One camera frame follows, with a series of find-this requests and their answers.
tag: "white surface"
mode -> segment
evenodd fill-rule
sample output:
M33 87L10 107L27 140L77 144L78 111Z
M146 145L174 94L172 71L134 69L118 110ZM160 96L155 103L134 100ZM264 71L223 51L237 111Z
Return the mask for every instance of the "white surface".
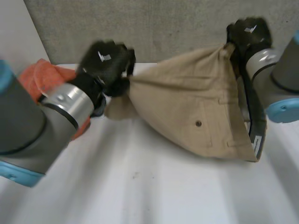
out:
M0 0L0 59L16 75L38 59L49 60L23 0Z
M224 161L141 120L93 119L35 188L0 179L0 223L296 224L298 137L299 123L269 122L258 163Z

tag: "orange cloth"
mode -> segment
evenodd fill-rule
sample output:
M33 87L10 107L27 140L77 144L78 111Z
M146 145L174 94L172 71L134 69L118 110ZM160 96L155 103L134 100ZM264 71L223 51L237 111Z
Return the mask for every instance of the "orange cloth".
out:
M18 77L22 86L37 103L42 93L53 90L55 87L76 77L74 70L52 65L50 62L40 59L35 64L27 67ZM77 130L72 139L77 138L88 128L90 118Z

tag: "blue ring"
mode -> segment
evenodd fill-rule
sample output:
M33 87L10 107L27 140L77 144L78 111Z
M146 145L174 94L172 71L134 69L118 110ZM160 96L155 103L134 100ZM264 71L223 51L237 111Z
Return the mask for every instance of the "blue ring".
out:
M4 92L11 84L14 74L4 60L0 60L0 93Z
M297 30L295 33L294 41L296 42L296 44L299 44L299 30Z

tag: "khaki pants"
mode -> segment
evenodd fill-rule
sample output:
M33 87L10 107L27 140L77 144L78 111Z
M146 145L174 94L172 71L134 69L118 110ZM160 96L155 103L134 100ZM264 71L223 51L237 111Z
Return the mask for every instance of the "khaki pants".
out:
M205 157L258 161L238 106L234 46L199 49L130 78L105 115L142 117L172 142Z

